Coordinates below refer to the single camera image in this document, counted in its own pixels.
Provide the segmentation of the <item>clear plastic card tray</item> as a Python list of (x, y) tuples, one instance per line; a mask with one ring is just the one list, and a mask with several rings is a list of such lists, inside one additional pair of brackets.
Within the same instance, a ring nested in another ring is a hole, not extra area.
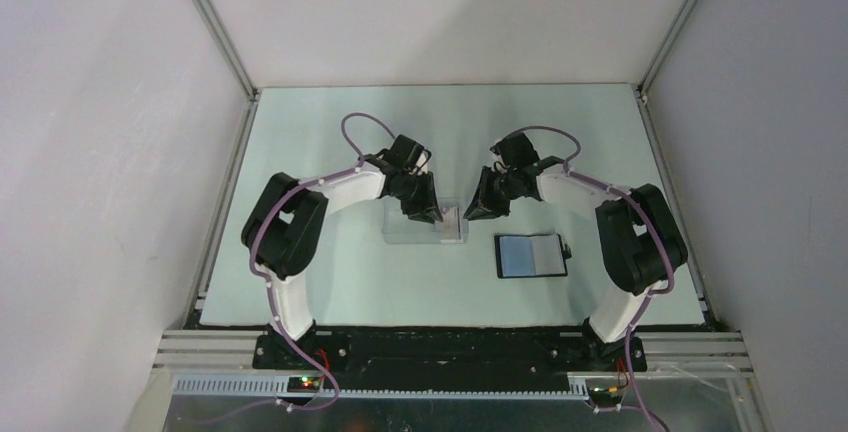
[(440, 241), (439, 224), (428, 224), (409, 220), (401, 211), (400, 203), (384, 205), (382, 234), (389, 245), (453, 245), (464, 244), (468, 238), (468, 222), (463, 218), (464, 206), (459, 198), (440, 197), (439, 207), (458, 207), (461, 214), (462, 241), (445, 243)]

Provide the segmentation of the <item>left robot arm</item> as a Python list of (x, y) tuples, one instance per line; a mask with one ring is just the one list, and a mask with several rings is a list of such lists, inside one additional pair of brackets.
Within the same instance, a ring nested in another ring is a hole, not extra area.
[(414, 222), (443, 220), (428, 169), (432, 153), (399, 135), (391, 147), (366, 154), (329, 175), (298, 179), (280, 172), (264, 187), (241, 232), (250, 272), (261, 278), (271, 310), (272, 329), (282, 336), (277, 354), (292, 368), (304, 368), (316, 355), (307, 335), (315, 325), (305, 271), (316, 255), (325, 219), (353, 205), (386, 197), (397, 200)]

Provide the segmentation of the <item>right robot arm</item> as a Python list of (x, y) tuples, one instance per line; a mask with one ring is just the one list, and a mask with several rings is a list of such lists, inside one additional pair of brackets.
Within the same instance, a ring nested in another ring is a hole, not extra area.
[(688, 249), (663, 192), (653, 184), (627, 188), (577, 171), (566, 158), (543, 158), (518, 129), (496, 144), (466, 209), (468, 221), (506, 217), (518, 199), (557, 204), (595, 221), (604, 268), (611, 281), (587, 319), (581, 344), (585, 363), (606, 370), (622, 355), (620, 340), (638, 325), (651, 300), (674, 291)]

